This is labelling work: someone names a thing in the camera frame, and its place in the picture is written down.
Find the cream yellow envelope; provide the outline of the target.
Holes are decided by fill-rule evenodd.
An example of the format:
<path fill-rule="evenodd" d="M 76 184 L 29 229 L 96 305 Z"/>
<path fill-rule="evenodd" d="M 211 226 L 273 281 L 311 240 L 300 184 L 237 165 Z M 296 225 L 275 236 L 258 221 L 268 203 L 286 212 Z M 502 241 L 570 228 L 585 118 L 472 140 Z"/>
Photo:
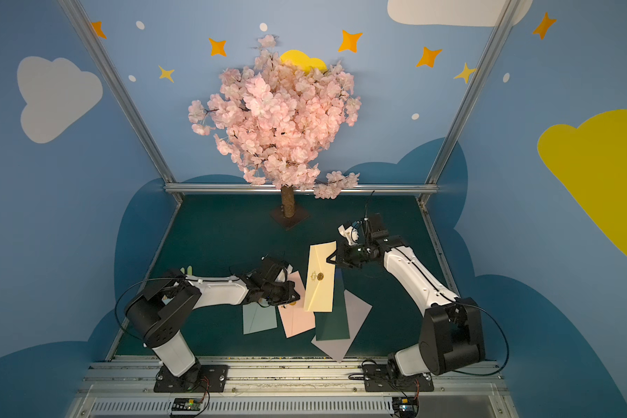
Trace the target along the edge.
<path fill-rule="evenodd" d="M 312 245 L 309 248 L 304 310 L 329 313 L 333 310 L 335 265 L 327 258 L 336 252 L 336 243 Z"/>

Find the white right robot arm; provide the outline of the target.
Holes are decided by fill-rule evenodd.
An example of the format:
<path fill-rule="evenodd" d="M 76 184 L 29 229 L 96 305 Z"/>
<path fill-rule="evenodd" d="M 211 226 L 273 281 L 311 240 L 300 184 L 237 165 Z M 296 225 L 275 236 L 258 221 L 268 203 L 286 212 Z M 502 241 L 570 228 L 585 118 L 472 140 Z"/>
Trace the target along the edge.
<path fill-rule="evenodd" d="M 418 343 L 391 355 L 388 364 L 399 376 L 446 373 L 488 377 L 508 366 L 510 345 L 503 337 L 506 357 L 489 373 L 465 372 L 465 367 L 485 362 L 486 350 L 482 317 L 489 312 L 471 298 L 462 298 L 445 287 L 417 258 L 414 250 L 399 235 L 384 226 L 381 214 L 344 224 L 341 238 L 327 260 L 340 268 L 362 268 L 378 262 L 407 291 L 423 315 Z"/>

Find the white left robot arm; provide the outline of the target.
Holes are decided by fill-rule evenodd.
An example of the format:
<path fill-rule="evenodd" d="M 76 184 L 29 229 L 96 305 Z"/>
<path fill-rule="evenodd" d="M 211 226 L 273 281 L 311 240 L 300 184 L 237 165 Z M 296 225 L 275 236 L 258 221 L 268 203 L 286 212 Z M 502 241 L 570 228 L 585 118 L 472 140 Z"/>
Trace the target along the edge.
<path fill-rule="evenodd" d="M 153 350 L 169 376 L 188 377 L 199 362 L 181 333 L 193 311 L 220 305 L 259 303 L 279 307 L 296 303 L 301 295 L 287 277 L 293 267 L 266 256 L 249 273 L 228 277 L 199 277 L 179 270 L 148 279 L 124 308 L 134 337 Z"/>

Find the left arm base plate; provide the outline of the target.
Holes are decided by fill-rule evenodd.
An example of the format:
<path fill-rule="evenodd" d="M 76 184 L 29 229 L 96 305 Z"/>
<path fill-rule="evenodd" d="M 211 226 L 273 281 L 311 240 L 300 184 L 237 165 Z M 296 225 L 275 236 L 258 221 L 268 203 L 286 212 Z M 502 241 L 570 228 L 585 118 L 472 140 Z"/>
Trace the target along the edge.
<path fill-rule="evenodd" d="M 194 364 L 182 376 L 174 376 L 162 366 L 156 375 L 154 393 L 222 393 L 225 390 L 228 365 Z"/>

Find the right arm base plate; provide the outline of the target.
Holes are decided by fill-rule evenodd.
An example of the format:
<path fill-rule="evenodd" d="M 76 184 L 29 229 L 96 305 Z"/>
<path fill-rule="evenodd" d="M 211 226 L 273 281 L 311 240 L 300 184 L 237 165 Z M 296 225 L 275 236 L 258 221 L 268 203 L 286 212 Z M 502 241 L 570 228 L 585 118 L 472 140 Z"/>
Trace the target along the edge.
<path fill-rule="evenodd" d="M 361 365 L 364 386 L 367 392 L 433 392 L 435 390 L 430 374 L 404 376 L 395 366 L 365 362 Z"/>

